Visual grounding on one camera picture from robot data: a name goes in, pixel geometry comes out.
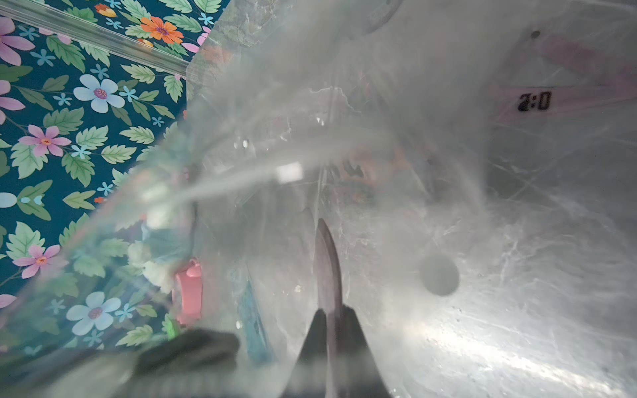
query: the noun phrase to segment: floral fabric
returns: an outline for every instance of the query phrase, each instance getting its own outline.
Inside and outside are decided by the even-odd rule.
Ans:
[[[230,0],[33,1],[190,61]]]
[[[107,3],[118,10],[112,21],[130,4]],[[174,334],[158,304],[166,294],[141,270],[126,268],[139,224],[68,261],[59,252],[133,163],[175,129],[184,84],[181,76],[0,17],[0,352],[38,355],[47,342],[134,347]],[[114,273],[96,259],[121,267]],[[60,267],[64,274],[41,301],[17,305],[25,283]],[[12,308],[28,312],[29,322],[7,322]]]

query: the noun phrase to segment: hole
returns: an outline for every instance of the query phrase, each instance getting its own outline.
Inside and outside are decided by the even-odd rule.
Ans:
[[[425,288],[435,295],[450,295],[460,285],[460,272],[448,256],[437,254],[427,257],[420,268],[420,278]]]

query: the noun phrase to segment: translucent plastic container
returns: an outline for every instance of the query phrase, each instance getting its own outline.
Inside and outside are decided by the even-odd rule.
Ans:
[[[179,133],[68,248],[146,214],[155,260],[201,262],[195,326],[241,341],[233,378],[139,396],[277,396],[329,284],[319,219],[393,396],[635,394],[632,7],[235,1]]]

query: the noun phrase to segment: green leaf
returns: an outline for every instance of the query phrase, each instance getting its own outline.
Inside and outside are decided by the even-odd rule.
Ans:
[[[64,247],[69,240],[75,235],[75,232],[80,228],[86,221],[89,220],[88,214],[84,213],[77,221],[71,221],[68,227],[64,228],[64,231],[60,235],[59,241],[60,246]]]
[[[60,328],[57,326],[57,321],[52,316],[47,316],[45,318],[35,316],[32,319],[31,325],[40,333],[47,332],[55,335],[60,334]]]
[[[0,345],[13,347],[20,344],[18,337],[10,333],[7,328],[0,329]]]
[[[84,67],[84,55],[80,52],[80,49],[74,44],[64,44],[57,38],[57,36],[47,37],[48,49],[53,51],[58,59],[64,61],[67,65],[73,65],[78,68],[82,73],[86,71]]]
[[[166,54],[170,54],[173,57],[177,57],[179,59],[183,59],[182,55],[178,52],[176,52],[175,50],[173,50],[171,47],[165,47],[162,46],[159,43],[155,43],[155,48],[158,49],[159,51],[165,52]]]
[[[142,302],[148,292],[148,285],[142,286],[137,292],[131,295],[131,299],[128,301],[128,305],[135,306]]]
[[[35,156],[32,145],[17,143],[11,148],[12,167],[18,167],[18,179],[27,178],[35,170],[42,170],[44,163],[48,162],[46,155]]]
[[[159,0],[166,5],[166,7],[170,7],[173,10],[188,14],[192,12],[192,6],[188,2],[188,0]]]
[[[125,145],[108,145],[102,149],[102,157],[111,164],[123,163],[131,158],[137,148],[129,148]]]
[[[177,54],[188,55],[188,51],[186,51],[186,49],[183,46],[179,45],[179,44],[176,44],[176,43],[169,44],[168,48],[170,48],[173,52],[175,52]]]
[[[35,202],[35,198],[40,196],[40,199],[45,196],[45,192],[51,187],[53,180],[43,181],[37,184],[35,187],[25,187],[20,191],[18,195],[18,207],[26,215],[33,214],[36,217],[40,217],[43,220],[51,221],[51,214],[44,208],[44,204],[38,204]],[[23,203],[21,199],[28,198],[29,201]]]
[[[148,156],[157,151],[157,145],[153,145],[153,146],[149,146],[148,148],[144,148],[141,150],[141,153],[139,154],[139,156],[137,156],[137,161],[141,162],[142,160],[146,160],[148,159]]]
[[[172,98],[176,104],[179,97],[182,96],[182,81],[177,80],[173,75],[168,75],[164,78],[164,87],[166,88],[166,93],[170,95],[170,98]]]
[[[126,288],[128,287],[128,280],[123,280],[117,285],[111,287],[106,294],[107,299],[112,299],[113,297],[120,297],[124,292],[126,292]]]
[[[149,316],[151,318],[157,318],[157,313],[153,309],[153,306],[150,304],[144,304],[142,306],[135,307],[135,310],[141,316]]]
[[[86,199],[95,194],[94,190],[88,190],[86,192],[72,192],[68,194],[62,201],[74,209],[83,208],[86,210],[94,210],[95,206],[87,202]]]
[[[65,273],[48,281],[47,290],[57,297],[62,297],[65,294],[78,297],[80,294],[78,290],[78,280],[73,273]]]
[[[141,268],[137,268],[136,266],[132,266],[129,264],[127,266],[119,267],[118,269],[116,269],[115,276],[128,282],[130,279],[134,278],[135,276],[141,275],[142,272],[143,270]]]
[[[94,60],[100,60],[106,66],[108,67],[111,66],[111,60],[109,58],[109,56],[111,55],[110,52],[106,50],[102,50],[101,48],[93,47],[92,45],[84,44],[84,43],[80,43],[80,47],[82,47],[87,54],[93,57]]]
[[[135,86],[137,86],[137,83],[139,83],[139,80],[136,79],[130,79],[130,80],[120,80],[119,82],[117,82],[117,89],[118,90],[123,90],[124,86],[128,87],[129,90],[135,88]]]
[[[116,187],[121,186],[121,184],[126,181],[126,178],[128,178],[128,173],[122,173],[113,169],[113,184],[115,184]]]
[[[0,248],[2,247],[3,241],[4,241],[4,235],[6,235],[6,228],[4,228],[2,225],[0,225]],[[4,254],[0,254],[0,259],[5,258],[6,256]]]
[[[9,173],[9,163],[6,158],[6,153],[4,151],[0,151],[0,177],[4,176],[6,173]]]
[[[201,8],[201,11],[214,14],[219,11],[221,0],[195,0],[195,4]]]
[[[142,104],[141,102],[137,101],[136,99],[133,99],[132,100],[132,108],[135,110],[135,112],[137,112],[141,116],[143,116],[144,119],[150,121],[150,114],[148,113],[148,106]]]
[[[6,254],[11,257],[11,260],[30,257],[29,248],[32,245],[44,247],[44,242],[45,240],[41,239],[38,230],[34,231],[27,224],[18,221],[15,227],[15,234],[9,234]]]
[[[9,83],[17,82],[19,78],[28,75],[33,68],[31,66],[7,66],[0,64],[0,80]]]
[[[111,106],[111,109],[113,110],[113,114],[115,115],[116,118],[122,119],[122,121],[126,123],[127,125],[132,125],[132,121],[128,115],[127,110],[125,110],[124,108],[114,108],[112,106]]]
[[[137,20],[137,22],[132,21],[135,24],[141,24],[141,21]],[[141,28],[140,25],[130,25],[126,28],[126,36],[132,36],[138,39],[150,39],[150,32],[146,32]]]
[[[58,78],[48,78],[44,82],[44,91],[64,91],[64,87],[69,81],[69,75],[62,75]]]
[[[201,32],[203,30],[195,18],[187,17],[186,15],[172,14],[168,17],[164,17],[164,20],[172,22],[175,26],[193,33]]]
[[[150,19],[150,13],[144,8],[137,0],[122,0],[122,5],[137,19],[148,18]]]
[[[168,139],[178,131],[179,126],[177,126],[177,122],[173,122],[170,126],[166,127],[166,131],[164,131],[164,139]]]
[[[62,158],[62,166],[66,168],[66,172],[71,175],[71,178],[78,180],[88,187],[90,184],[90,177],[95,175],[93,167],[95,166],[91,162],[89,156],[85,156],[81,159],[79,156],[73,157],[70,153],[67,153]]]
[[[126,330],[135,329],[135,325],[131,322],[130,319],[125,319],[123,322],[119,322],[119,320],[116,320],[115,323],[113,324],[113,327],[116,329],[126,329]]]
[[[128,242],[122,239],[104,239],[99,243],[97,251],[108,257],[123,257],[128,254]]]
[[[162,321],[161,325],[161,330],[166,333],[169,340],[174,339],[175,337],[179,336],[179,333],[181,333],[181,328],[179,328],[179,324],[177,323],[177,321],[168,314],[164,315],[164,320]]]
[[[37,184],[35,187],[26,187],[20,191],[18,200],[23,197],[34,199],[36,196],[44,196],[44,193],[51,187],[53,180],[43,181]]]
[[[171,119],[175,118],[175,116],[172,113],[170,113],[168,108],[163,106],[163,105],[153,105],[153,108],[155,108],[155,111],[157,111],[157,113],[162,115],[162,116],[166,116],[166,117],[169,117]]]
[[[75,136],[75,143],[79,146],[86,146],[86,149],[97,149],[98,146],[104,145],[104,142],[108,139],[108,126],[104,127],[91,127],[79,132]]]
[[[75,260],[73,263],[73,269],[86,276],[97,275],[102,278],[106,276],[106,271],[104,270],[102,262],[90,255],[82,255],[79,259]]]
[[[115,345],[120,346],[126,344],[127,347],[138,346],[149,341],[152,335],[153,328],[151,328],[149,325],[137,326],[135,330],[130,330],[128,333],[126,333],[126,336],[124,336]]]
[[[64,108],[61,111],[55,111],[53,113],[47,113],[44,116],[44,127],[57,126],[60,129],[60,134],[66,135],[71,131],[76,131],[78,126],[82,125],[82,118],[84,117],[84,108],[77,108],[69,111],[68,108]]]
[[[41,92],[33,91],[31,89],[25,89],[24,87],[18,86],[16,86],[16,88],[18,89],[18,91],[20,91],[24,99],[26,99],[30,103],[40,105],[47,111],[53,110],[53,106],[44,98],[44,94],[42,94]]]
[[[131,127],[129,130],[122,131],[120,135],[140,144],[150,144],[155,141],[155,134],[148,127]]]
[[[80,19],[84,19],[89,22],[97,22],[97,18],[93,15],[93,11],[90,8],[82,8],[81,10],[77,7],[68,8],[66,10],[67,13],[74,15]]]
[[[155,73],[147,66],[132,64],[130,66],[122,65],[122,68],[127,71],[132,78],[140,82],[152,83],[155,81]]]
[[[69,341],[68,343],[66,343],[63,347],[64,348],[75,348],[78,346],[78,338],[74,337],[73,339],[71,339],[71,341]]]
[[[138,98],[140,101],[144,101],[147,103],[151,103],[155,100],[155,97],[157,97],[157,94],[159,94],[159,90],[153,90],[153,91],[144,91],[140,94],[140,97]]]

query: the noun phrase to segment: light blue flower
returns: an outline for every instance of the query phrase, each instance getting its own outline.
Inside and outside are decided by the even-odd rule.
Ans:
[[[86,159],[84,155],[90,155],[90,152],[86,150],[86,146],[84,145],[82,145],[81,148],[78,148],[77,145],[71,145],[71,149],[75,151],[71,154],[72,157],[79,156],[80,159],[84,160]]]
[[[47,55],[47,51],[43,48],[42,50],[40,50],[40,53],[36,53],[36,52],[30,52],[29,54],[31,54],[33,57],[38,58],[38,65],[42,66],[44,65],[44,63],[46,62],[49,66],[53,66],[53,62],[51,62],[52,59],[55,59],[55,57],[53,55]]]
[[[116,8],[116,7],[117,7],[117,8],[119,8],[120,10],[122,9],[122,6],[120,5],[121,3],[120,3],[119,1],[117,1],[117,0],[106,0],[106,1],[108,1],[109,3],[111,3],[111,4],[110,4],[111,8]]]
[[[59,106],[62,105],[70,105],[70,100],[72,100],[73,98],[71,97],[67,97],[65,93],[61,93],[59,96],[53,96],[53,99],[58,100],[59,102],[57,103]]]
[[[20,29],[22,31],[22,33],[20,33],[20,36],[23,38],[27,38],[31,41],[34,41],[35,38],[39,37],[39,34],[36,33],[36,28],[34,27],[29,27],[28,29],[25,28],[22,25],[18,25],[18,29]]]
[[[42,349],[42,345],[39,345],[35,348],[28,346],[28,347],[24,347],[24,353],[30,356],[35,356],[35,354],[37,354],[40,350]]]
[[[128,87],[124,86],[124,91],[120,91],[120,95],[122,97],[127,97],[128,98],[128,102],[132,102],[133,99],[138,99],[139,97],[135,95],[136,90],[135,89],[129,89]]]
[[[111,18],[106,18],[108,19],[108,22],[106,23],[106,25],[111,25],[113,28],[115,28],[116,30],[122,27],[122,23],[119,21],[114,21]]]
[[[82,339],[82,341],[88,343],[89,347],[93,347],[93,344],[99,344],[102,342],[102,339],[100,339],[100,337],[102,337],[103,334],[104,332],[98,333],[97,330],[93,329],[93,331],[90,333],[90,336],[86,336]]]
[[[51,300],[51,305],[49,305],[47,307],[47,309],[50,309],[53,311],[53,315],[57,315],[60,313],[61,309],[66,309],[66,306],[63,306],[62,303],[64,302],[64,300]]]
[[[153,125],[156,125],[157,127],[161,127],[161,125],[164,124],[164,123],[166,123],[166,122],[161,120],[161,116],[153,117]]]
[[[199,18],[197,18],[200,21],[203,21],[204,25],[212,25],[214,24],[214,22],[212,21],[212,17],[209,17],[206,15],[206,13],[201,13],[201,16]]]
[[[91,69],[90,72],[91,73],[95,73],[97,74],[97,77],[102,80],[103,78],[109,78],[110,76],[108,76],[108,73],[106,73],[106,71],[108,70],[107,67],[103,67],[100,64],[95,64],[95,69]]]
[[[100,192],[104,192],[104,196],[108,196],[108,194],[113,192],[113,184],[107,185],[105,182],[102,182],[102,186],[97,189]]]
[[[132,312],[135,310],[136,307],[131,307],[128,304],[124,304],[124,307],[122,309],[120,309],[119,311],[115,312],[115,316],[119,316],[120,317],[120,323],[122,323],[124,320],[126,320],[126,318],[131,319],[132,318]]]

